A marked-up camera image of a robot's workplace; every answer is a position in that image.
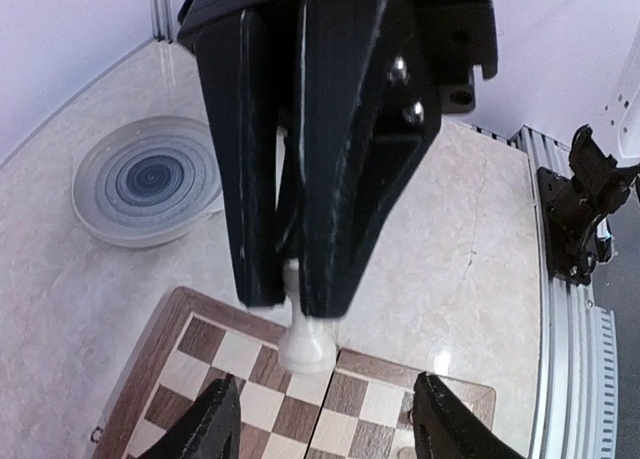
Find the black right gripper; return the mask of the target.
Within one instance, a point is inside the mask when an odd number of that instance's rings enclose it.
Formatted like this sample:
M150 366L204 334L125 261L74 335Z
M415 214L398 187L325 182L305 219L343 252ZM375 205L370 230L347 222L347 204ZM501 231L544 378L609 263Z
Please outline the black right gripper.
M177 40L193 50L198 30L247 8L275 0L184 0L177 14ZM444 114L476 107L473 68L483 79L498 72L498 45L492 0L410 0Z

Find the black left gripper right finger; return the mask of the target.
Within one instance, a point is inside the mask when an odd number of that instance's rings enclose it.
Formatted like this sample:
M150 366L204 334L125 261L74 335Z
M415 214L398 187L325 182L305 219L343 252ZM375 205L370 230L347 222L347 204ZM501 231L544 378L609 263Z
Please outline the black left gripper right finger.
M412 424L418 459L520 459L434 374L417 376Z

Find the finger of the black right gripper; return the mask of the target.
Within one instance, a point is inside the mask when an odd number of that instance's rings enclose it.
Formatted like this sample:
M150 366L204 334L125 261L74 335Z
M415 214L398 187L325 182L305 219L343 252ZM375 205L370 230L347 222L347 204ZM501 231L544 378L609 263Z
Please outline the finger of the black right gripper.
M276 252L276 51L253 10L226 17L194 46L220 168L237 296L248 308L284 300Z
M301 0L294 138L306 316L346 315L441 125L412 0Z

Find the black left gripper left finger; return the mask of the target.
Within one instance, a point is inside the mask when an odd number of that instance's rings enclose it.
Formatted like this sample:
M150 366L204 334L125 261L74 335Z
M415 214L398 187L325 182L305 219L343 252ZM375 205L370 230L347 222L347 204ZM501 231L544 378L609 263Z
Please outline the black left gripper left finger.
M215 379L186 413L141 459L230 459L239 457L240 394L235 378Z

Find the white piece aloft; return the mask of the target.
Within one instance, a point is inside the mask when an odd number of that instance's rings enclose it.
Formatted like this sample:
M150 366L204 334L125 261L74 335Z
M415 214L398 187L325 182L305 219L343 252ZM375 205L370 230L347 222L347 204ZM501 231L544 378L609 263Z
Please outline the white piece aloft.
M279 342L279 363L292 374L330 372L336 364L336 344L323 321L302 312L297 259L284 263L282 277L291 324Z

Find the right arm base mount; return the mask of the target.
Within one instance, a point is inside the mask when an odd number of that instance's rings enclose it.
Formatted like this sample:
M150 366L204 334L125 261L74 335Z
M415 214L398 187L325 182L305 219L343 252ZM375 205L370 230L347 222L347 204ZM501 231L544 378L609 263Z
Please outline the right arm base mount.
M569 152L572 177L545 167L536 171L548 272L583 286L591 284L597 264L611 259L611 239L598 238L598 226L639 189L639 166L620 167L592 134L587 124L574 134Z

